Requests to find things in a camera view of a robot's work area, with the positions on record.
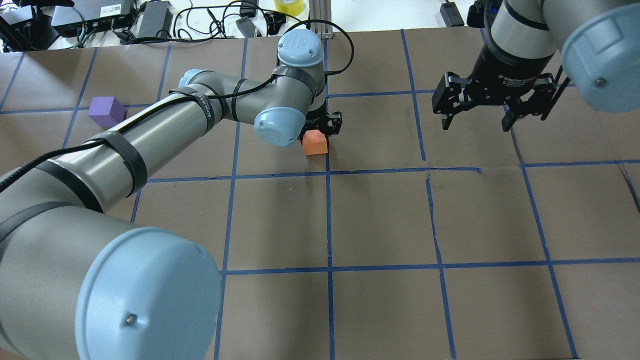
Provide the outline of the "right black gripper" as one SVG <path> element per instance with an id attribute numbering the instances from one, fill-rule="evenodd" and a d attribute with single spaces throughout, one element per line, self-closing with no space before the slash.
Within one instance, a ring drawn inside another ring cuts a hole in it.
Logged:
<path id="1" fill-rule="evenodd" d="M 526 116 L 541 116 L 545 121 L 570 84 L 569 77 L 558 83 L 553 76 L 542 75 L 551 58 L 522 58 L 487 42 L 468 79 L 452 71 L 442 75 L 432 95 L 432 112 L 441 117 L 444 131 L 450 129 L 454 116 L 473 109 L 476 103 L 500 106 L 506 100 L 503 132 Z M 531 90 L 528 100 L 519 98 Z"/>

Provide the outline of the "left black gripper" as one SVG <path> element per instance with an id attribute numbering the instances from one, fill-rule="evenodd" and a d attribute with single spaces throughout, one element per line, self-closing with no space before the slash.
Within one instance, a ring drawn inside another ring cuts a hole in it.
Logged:
<path id="1" fill-rule="evenodd" d="M 343 114 L 341 111 L 329 112 L 328 100 L 325 99 L 320 107 L 307 112 L 302 134 L 318 131 L 325 137 L 336 136 L 340 133 L 343 125 Z"/>

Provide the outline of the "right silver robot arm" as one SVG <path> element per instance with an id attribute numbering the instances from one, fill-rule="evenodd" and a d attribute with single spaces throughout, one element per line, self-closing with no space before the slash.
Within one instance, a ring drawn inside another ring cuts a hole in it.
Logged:
<path id="1" fill-rule="evenodd" d="M 485 42 L 469 76 L 444 73 L 432 111 L 448 130 L 476 107 L 506 107 L 502 130 L 526 116 L 546 120 L 574 84 L 595 111 L 639 109 L 637 0 L 476 0 L 467 25 Z"/>

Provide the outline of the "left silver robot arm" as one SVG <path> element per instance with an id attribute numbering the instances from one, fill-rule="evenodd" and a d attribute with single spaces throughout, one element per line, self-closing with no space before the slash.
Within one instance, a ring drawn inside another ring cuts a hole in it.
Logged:
<path id="1" fill-rule="evenodd" d="M 28 360 L 203 360 L 222 279 L 212 255 L 164 225 L 221 215 L 233 180 L 150 178 L 222 123 L 293 145 L 319 120 L 326 75 L 311 30 L 278 41 L 264 83 L 186 71 L 160 102 L 1 178 L 1 349 Z"/>

